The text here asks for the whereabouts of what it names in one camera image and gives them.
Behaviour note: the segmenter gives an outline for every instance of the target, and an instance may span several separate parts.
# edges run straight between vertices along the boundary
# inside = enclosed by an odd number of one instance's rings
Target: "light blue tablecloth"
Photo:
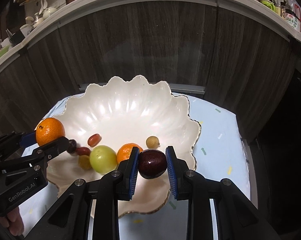
[[[223,178],[231,179],[250,199],[248,166],[236,116],[207,101],[192,96],[187,97],[190,103],[190,118],[202,125],[201,135],[193,152],[197,161],[196,171],[207,179],[217,181]],[[64,98],[59,101],[44,118],[61,114],[65,109],[66,100],[67,98]],[[27,148],[23,156],[31,154],[36,147],[38,145]],[[49,183],[46,188],[20,206],[25,224],[25,236],[56,199],[57,188]],[[217,240],[216,217],[212,201],[211,207],[214,240]],[[120,238],[121,240],[185,240],[187,214],[188,201],[176,201],[170,195],[166,205],[154,214],[128,214],[119,219]],[[92,237],[92,220],[91,218],[89,239]]]

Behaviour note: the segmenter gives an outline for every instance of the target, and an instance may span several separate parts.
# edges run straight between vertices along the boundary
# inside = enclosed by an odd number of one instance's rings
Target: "metal screw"
[[[119,171],[119,170],[114,170],[114,171],[112,171],[112,173],[111,173],[111,175],[112,175],[113,177],[118,177],[120,174],[121,174],[121,171]]]
[[[84,180],[83,179],[77,179],[77,180],[75,180],[74,183],[75,183],[76,186],[82,186],[84,184]]]
[[[192,176],[195,175],[195,171],[193,171],[193,170],[187,170],[187,171],[185,171],[185,174],[186,174],[187,176],[189,176],[189,177],[192,177]]]
[[[223,184],[226,186],[231,185],[231,180],[230,179],[223,179]]]

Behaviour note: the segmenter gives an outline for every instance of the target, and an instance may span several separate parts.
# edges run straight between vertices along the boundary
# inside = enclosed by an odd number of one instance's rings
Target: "orange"
[[[124,144],[117,152],[117,163],[129,159],[129,156],[132,152],[132,148],[136,146],[139,148],[139,152],[142,152],[143,149],[136,143],[126,143]]]
[[[39,146],[65,136],[65,129],[61,121],[49,117],[39,123],[36,128],[36,142]]]

